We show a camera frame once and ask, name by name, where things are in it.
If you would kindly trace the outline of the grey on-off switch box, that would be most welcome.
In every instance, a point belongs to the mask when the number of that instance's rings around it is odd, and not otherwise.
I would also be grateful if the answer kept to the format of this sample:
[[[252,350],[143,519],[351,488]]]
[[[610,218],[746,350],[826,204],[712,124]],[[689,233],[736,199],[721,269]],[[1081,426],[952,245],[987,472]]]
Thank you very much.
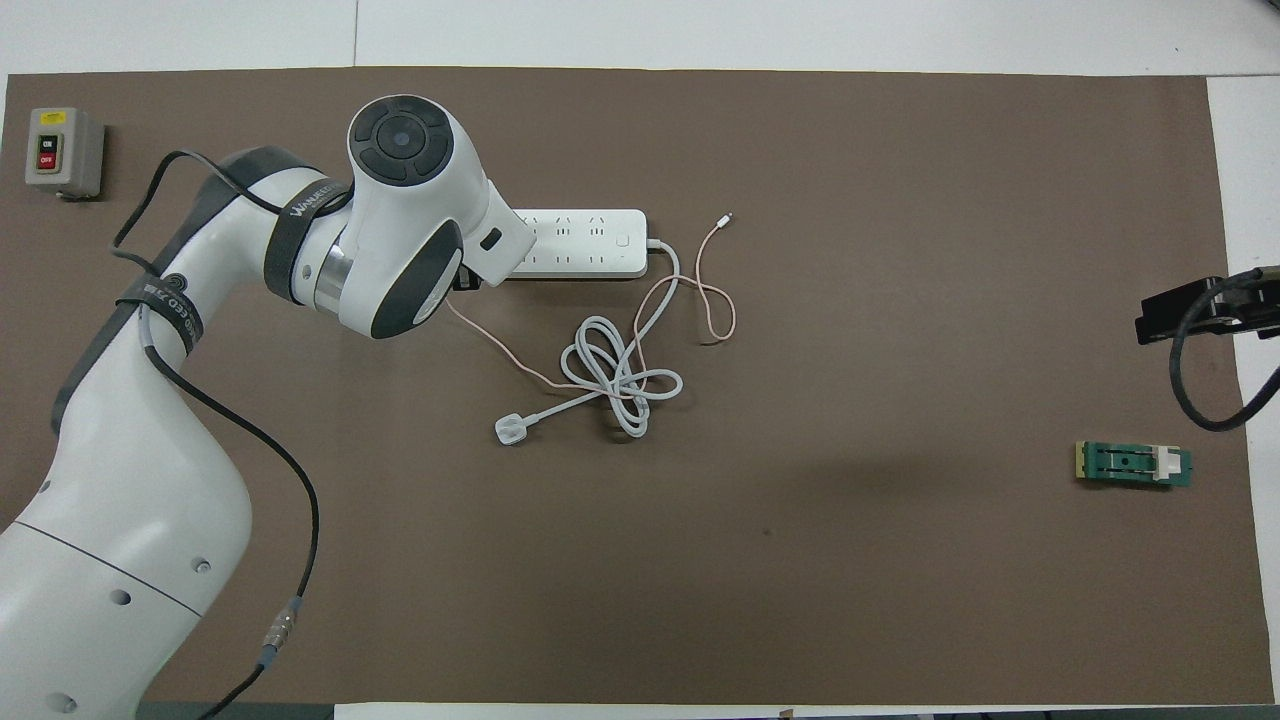
[[[29,113],[24,182],[67,201],[91,201],[102,191],[106,126],[78,108]]]

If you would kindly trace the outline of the green fixture on yellow sponge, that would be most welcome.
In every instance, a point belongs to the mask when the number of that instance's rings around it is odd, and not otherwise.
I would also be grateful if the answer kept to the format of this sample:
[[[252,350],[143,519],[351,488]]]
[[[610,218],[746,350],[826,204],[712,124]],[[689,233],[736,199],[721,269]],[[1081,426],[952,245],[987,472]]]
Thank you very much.
[[[1130,445],[1078,441],[1074,446],[1075,477],[1105,483],[1189,487],[1192,454],[1170,445]]]

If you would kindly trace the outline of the brown table mat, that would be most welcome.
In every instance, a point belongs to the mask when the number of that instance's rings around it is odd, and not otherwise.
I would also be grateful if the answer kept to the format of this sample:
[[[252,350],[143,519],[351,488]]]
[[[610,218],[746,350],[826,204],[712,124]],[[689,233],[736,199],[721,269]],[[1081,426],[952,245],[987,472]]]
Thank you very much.
[[[1235,705],[1274,697],[1245,437],[1187,420],[1151,295],[1228,269],[1193,77],[364,68],[13,76],[0,158],[0,527],[136,269],[161,156],[265,143],[349,178],[420,94],[518,208],[637,208],[739,310],[644,342],[684,392],[636,441],[440,313],[376,342],[261,281],[186,375],[307,469],[323,525],[259,702]],[[106,126],[102,191],[24,182],[29,113]],[[1075,477],[1078,441],[1192,454]]]

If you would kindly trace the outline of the white power strip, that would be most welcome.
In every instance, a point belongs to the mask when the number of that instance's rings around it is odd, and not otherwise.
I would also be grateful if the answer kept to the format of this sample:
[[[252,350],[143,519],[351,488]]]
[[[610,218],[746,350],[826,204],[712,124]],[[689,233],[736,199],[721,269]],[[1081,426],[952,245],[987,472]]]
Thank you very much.
[[[639,209],[518,209],[536,238],[512,281],[613,281],[645,275],[648,218]]]

